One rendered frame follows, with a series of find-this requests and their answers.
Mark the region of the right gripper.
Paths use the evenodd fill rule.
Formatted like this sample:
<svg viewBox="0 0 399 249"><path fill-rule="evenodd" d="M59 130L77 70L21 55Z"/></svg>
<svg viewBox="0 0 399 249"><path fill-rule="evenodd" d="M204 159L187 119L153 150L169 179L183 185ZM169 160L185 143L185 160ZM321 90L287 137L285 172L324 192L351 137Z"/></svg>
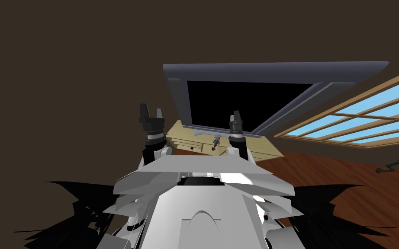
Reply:
<svg viewBox="0 0 399 249"><path fill-rule="evenodd" d="M242 124L240 112L238 110L234 111L234 115L230 116L230 133L243 133Z"/></svg>

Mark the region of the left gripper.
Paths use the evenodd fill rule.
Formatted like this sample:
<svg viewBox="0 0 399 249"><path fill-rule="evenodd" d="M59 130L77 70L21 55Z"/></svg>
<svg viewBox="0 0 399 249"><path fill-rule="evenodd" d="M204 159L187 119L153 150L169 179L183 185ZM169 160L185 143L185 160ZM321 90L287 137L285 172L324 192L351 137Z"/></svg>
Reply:
<svg viewBox="0 0 399 249"><path fill-rule="evenodd" d="M139 123L142 124L143 131L161 131L164 129L165 119L163 118L162 109L157 109L157 117L150 118L148 105L146 103L140 103L140 118Z"/></svg>

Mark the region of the grey flat screen television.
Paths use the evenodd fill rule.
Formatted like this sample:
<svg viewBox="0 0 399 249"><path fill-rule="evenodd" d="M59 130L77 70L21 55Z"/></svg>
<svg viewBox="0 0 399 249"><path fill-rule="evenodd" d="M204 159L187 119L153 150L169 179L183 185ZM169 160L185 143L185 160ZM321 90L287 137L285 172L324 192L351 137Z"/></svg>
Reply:
<svg viewBox="0 0 399 249"><path fill-rule="evenodd" d="M387 61L164 64L183 127L229 135L239 111L243 133L261 137L379 73Z"/></svg>

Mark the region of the light wooden television cabinet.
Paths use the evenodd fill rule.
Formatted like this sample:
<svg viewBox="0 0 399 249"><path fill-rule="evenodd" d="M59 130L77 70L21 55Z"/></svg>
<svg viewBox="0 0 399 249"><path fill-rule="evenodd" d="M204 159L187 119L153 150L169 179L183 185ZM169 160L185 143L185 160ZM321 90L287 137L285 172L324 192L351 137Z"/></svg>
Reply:
<svg viewBox="0 0 399 249"><path fill-rule="evenodd" d="M167 143L180 150L188 150L206 155L226 156L230 146L226 136L220 137L220 144L213 150L214 139L217 134L195 134L194 129L185 128L178 120L167 132ZM266 137L246 137L247 148L251 151L255 161L281 158L283 155Z"/></svg>

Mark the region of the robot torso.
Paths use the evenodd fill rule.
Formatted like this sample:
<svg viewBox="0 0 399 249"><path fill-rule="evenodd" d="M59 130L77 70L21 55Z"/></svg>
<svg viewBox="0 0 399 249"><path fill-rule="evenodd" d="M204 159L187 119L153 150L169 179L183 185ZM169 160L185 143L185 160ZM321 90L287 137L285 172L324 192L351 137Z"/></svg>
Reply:
<svg viewBox="0 0 399 249"><path fill-rule="evenodd" d="M262 224L300 216L291 184L238 156L166 155L114 185L108 214L142 225L105 235L96 249L305 249L293 228Z"/></svg>

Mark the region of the wooden framed window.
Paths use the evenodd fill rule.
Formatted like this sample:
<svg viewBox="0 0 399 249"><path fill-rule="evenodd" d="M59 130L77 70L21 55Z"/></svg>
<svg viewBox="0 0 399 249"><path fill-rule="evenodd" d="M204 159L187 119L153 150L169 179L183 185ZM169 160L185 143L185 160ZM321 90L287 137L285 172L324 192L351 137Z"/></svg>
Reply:
<svg viewBox="0 0 399 249"><path fill-rule="evenodd" d="M399 76L277 136L358 148L398 145Z"/></svg>

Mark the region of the dark grey bent object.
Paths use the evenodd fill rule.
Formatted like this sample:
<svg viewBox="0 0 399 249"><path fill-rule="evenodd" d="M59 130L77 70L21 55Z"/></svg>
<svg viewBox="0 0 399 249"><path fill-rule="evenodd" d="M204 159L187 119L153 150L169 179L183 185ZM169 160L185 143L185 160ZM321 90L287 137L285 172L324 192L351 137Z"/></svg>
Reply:
<svg viewBox="0 0 399 249"><path fill-rule="evenodd" d="M395 171L395 166L399 165L399 160L396 160L396 162L390 163L385 165L386 169L382 168L377 168L376 173L382 173L382 172L394 172Z"/></svg>

